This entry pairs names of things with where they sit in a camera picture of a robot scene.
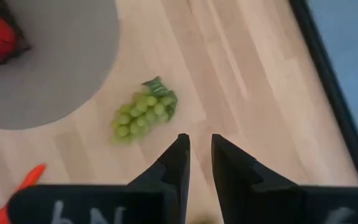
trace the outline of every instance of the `round rug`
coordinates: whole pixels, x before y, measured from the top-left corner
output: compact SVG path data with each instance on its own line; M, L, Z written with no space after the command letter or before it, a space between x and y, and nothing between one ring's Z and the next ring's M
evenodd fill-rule
M0 128L56 121L101 87L118 48L113 0L7 0L32 49L0 66Z

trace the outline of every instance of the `wooden floor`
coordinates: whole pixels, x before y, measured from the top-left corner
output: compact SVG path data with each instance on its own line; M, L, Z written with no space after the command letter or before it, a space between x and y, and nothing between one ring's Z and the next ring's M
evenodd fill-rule
M286 0L118 0L117 7L120 48L97 94L55 123L0 130L0 207L41 162L48 165L41 183L128 183L178 133L191 138L189 221L222 222L212 133L297 183L358 185ZM174 119L143 141L111 146L114 111L157 75L180 99Z

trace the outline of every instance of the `grape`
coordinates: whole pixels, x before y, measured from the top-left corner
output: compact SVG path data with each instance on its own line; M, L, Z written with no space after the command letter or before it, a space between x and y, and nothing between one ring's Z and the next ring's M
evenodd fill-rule
M149 130L150 130L150 128L148 125L141 127L140 131L139 131L139 137L142 138L142 137L146 136L146 134L149 132Z
M123 137L122 139L120 139L120 142L122 142L123 144L130 144L133 140L133 136L131 136L130 134Z
M142 86L142 93L145 95L151 94L150 88L147 86Z
M145 99L141 98L136 102L136 109L141 112L147 111L147 103L146 103Z
M138 134L140 132L140 127L136 124L136 122L131 123L130 129L132 134Z
M173 98L170 96L163 96L160 100L160 102L164 105L164 106L168 106L171 103L173 103Z
M149 106L154 106L158 102L158 100L154 96L148 96L146 101L147 101L147 105L149 105Z
M143 96L142 93L136 92L132 95L134 101L138 101Z
M131 117L128 114L120 114L117 118L118 123L121 125L129 124Z
M139 111L138 109L136 109L136 108L131 109L131 116L132 117L136 118L136 117L140 116L141 114L142 114L142 112Z
M128 126L121 126L116 129L116 132L119 137L124 137L129 133L129 128Z
M169 120L169 115L167 112L162 113L161 115L158 116L158 120L160 122L167 122Z
M126 114L126 113L129 113L131 111L131 108L132 108L132 105L127 103L127 104L122 105L119 108L118 112L120 112L122 114Z
M136 120L136 124L139 126L139 127L143 127L147 124L147 120L146 120L146 117L144 115L140 116L137 118Z
M152 108L147 110L145 117L150 124L153 124L154 121L157 119L157 115L154 113L154 110Z
M165 112L165 108L164 108L164 105L162 105L161 103L157 103L155 106L154 106L154 112L155 114L157 115L161 115Z
M112 120L111 123L110 123L111 127L116 129L119 127L119 122L117 120Z

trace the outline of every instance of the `orange carrot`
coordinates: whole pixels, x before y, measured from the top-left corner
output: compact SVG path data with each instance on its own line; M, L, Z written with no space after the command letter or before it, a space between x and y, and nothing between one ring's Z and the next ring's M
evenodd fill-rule
M44 172L47 165L41 164L36 166L34 169L32 169L29 174L25 177L22 184L17 188L16 191L22 190L26 187L33 186L37 183L37 181L40 179L42 173Z
M41 164L32 169L29 174L25 177L22 184L16 189L15 193L19 190L22 190L26 187L30 187L35 185L37 181L40 179L42 173L44 172L47 166L45 164ZM10 224L10 221L7 216L6 206L0 208L0 224Z
M0 224L9 224L6 207L0 208Z

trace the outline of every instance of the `grape bunch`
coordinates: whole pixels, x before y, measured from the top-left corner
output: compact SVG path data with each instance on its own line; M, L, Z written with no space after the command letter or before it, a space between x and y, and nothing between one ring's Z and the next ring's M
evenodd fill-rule
M166 123L175 114L178 98L168 90L160 77L142 84L143 90L132 96L132 102L122 105L111 121L113 144L130 144L144 137L157 123Z

